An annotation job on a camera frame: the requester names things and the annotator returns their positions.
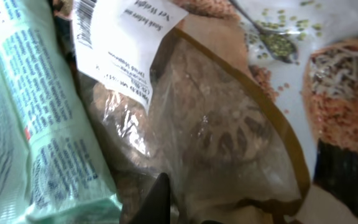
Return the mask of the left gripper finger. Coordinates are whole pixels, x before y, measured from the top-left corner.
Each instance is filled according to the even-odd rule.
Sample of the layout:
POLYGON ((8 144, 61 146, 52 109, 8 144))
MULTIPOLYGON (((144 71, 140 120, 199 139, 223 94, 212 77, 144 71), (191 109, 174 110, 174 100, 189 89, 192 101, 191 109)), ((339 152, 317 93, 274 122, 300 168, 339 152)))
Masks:
POLYGON ((161 173, 129 224, 170 223, 170 180, 161 173))

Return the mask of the beige mushroom pouch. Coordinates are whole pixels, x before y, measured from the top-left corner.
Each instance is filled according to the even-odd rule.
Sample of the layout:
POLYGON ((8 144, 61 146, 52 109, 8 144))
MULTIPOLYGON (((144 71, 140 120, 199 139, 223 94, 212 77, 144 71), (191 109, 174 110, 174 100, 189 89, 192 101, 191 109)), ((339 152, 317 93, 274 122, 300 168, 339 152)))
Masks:
POLYGON ((151 67, 150 108, 78 73, 81 100, 128 220, 147 176, 166 172, 180 223, 251 214, 294 215, 310 183, 298 146, 283 142, 260 100, 229 70, 247 73, 247 49, 228 1, 180 1, 190 11, 163 38, 151 67))

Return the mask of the teal snack packet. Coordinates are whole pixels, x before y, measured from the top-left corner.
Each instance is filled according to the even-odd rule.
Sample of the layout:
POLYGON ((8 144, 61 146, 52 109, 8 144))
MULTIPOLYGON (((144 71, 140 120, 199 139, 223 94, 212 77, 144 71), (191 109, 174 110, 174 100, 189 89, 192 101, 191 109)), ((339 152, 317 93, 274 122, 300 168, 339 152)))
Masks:
POLYGON ((0 1, 0 223, 118 223, 122 205, 47 1, 0 1))

